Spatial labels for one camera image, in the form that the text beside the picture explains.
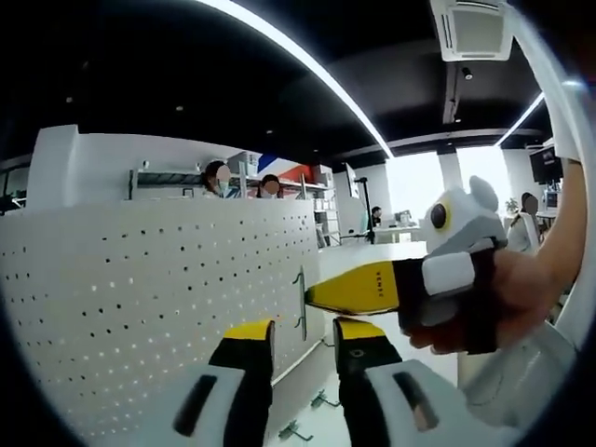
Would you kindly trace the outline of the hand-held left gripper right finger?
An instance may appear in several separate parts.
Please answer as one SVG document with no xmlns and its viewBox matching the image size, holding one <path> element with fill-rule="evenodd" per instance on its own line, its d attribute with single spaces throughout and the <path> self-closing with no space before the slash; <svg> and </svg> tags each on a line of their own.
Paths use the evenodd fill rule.
<svg viewBox="0 0 596 447">
<path fill-rule="evenodd" d="M 333 321 L 339 400 L 354 446 L 480 446 L 484 423 L 424 363 L 401 358 L 370 322 Z"/>
</svg>

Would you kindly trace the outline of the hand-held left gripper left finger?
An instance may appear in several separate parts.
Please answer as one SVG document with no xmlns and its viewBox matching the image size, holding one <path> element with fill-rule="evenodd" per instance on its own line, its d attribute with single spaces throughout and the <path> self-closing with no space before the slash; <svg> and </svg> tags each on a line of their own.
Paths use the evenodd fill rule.
<svg viewBox="0 0 596 447">
<path fill-rule="evenodd" d="M 175 400 L 173 431 L 195 446 L 262 446 L 273 402 L 275 321 L 228 329 Z"/>
</svg>

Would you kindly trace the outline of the person's right hand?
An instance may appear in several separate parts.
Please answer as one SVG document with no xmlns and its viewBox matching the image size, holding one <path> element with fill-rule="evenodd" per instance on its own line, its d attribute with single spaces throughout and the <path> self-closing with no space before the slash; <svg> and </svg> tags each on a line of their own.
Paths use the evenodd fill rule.
<svg viewBox="0 0 596 447">
<path fill-rule="evenodd" d="M 493 323 L 472 336 L 469 325 L 479 319 L 458 315 L 434 327 L 416 327 L 407 332 L 416 348 L 430 347 L 437 355 L 466 352 L 485 354 L 519 342 L 540 326 L 561 296 L 561 288 L 539 260 L 525 253 L 501 250 L 494 255 L 494 276 L 489 303 Z"/>
</svg>

